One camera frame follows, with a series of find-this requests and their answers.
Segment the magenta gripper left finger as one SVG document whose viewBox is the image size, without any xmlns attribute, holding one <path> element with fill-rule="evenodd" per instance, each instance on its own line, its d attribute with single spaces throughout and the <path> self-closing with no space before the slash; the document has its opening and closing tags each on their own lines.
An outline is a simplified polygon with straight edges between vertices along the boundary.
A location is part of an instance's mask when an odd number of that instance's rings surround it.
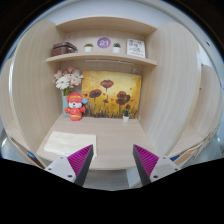
<svg viewBox="0 0 224 224">
<path fill-rule="evenodd" d="M 93 146 L 86 146 L 70 156 L 59 156 L 45 168 L 56 176 L 83 186 L 93 158 Z"/>
</svg>

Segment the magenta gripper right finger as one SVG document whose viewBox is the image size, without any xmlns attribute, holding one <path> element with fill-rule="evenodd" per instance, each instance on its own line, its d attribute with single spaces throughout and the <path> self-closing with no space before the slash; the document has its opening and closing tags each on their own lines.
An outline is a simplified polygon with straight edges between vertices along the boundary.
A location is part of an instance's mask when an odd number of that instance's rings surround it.
<svg viewBox="0 0 224 224">
<path fill-rule="evenodd" d="M 138 145 L 133 145 L 133 157 L 143 186 L 180 170 L 169 157 L 158 157 Z"/>
</svg>

